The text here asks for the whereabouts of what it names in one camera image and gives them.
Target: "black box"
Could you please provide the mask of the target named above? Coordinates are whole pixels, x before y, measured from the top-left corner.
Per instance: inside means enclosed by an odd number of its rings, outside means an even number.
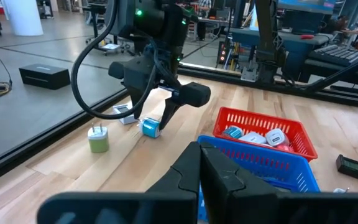
[[[24,84],[57,90],[70,84],[67,68],[33,64],[19,68]]]

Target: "red basket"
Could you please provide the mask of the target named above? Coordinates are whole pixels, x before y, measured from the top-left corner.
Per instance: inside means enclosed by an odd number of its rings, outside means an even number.
[[[217,138],[244,142],[222,135],[223,131],[230,125],[241,128],[244,131],[244,134],[248,134],[249,132],[254,131],[263,136],[272,129],[280,128],[288,136],[288,139],[290,140],[290,146],[293,148],[294,152],[283,151],[274,147],[265,147],[260,144],[254,145],[300,155],[307,159],[309,162],[313,159],[317,159],[317,153],[303,125],[300,122],[249,111],[222,107],[219,110],[218,118],[216,119],[213,135]]]

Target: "blue basket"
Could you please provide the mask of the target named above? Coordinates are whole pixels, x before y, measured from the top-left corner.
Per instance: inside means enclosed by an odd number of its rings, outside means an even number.
[[[210,136],[200,136],[197,141],[215,146],[242,168],[277,188],[291,192],[320,191],[308,161],[301,156]],[[201,189],[200,195],[198,217],[206,220]]]

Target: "plastic basket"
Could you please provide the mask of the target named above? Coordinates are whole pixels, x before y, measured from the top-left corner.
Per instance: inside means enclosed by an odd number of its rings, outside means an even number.
[[[242,168],[280,189],[291,192],[319,192],[316,179],[308,161],[297,155],[266,149],[210,136],[200,136],[199,143],[207,142],[233,159]],[[207,214],[200,189],[198,218],[206,220]]]
[[[217,138],[245,142],[222,135],[223,131],[230,125],[235,125],[241,128],[244,131],[244,134],[254,131],[263,136],[272,129],[280,128],[288,136],[290,146],[293,148],[294,152],[287,152],[274,147],[265,148],[303,156],[308,162],[317,159],[316,150],[314,149],[303,125],[298,121],[222,107],[219,110],[218,118],[216,119],[213,135]]]

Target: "green power adapter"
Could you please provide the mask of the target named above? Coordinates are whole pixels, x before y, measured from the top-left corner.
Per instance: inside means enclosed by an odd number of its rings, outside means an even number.
[[[109,150],[109,135],[107,127],[100,126],[95,127],[92,124],[92,128],[88,131],[88,141],[91,148],[91,152],[100,153]]]

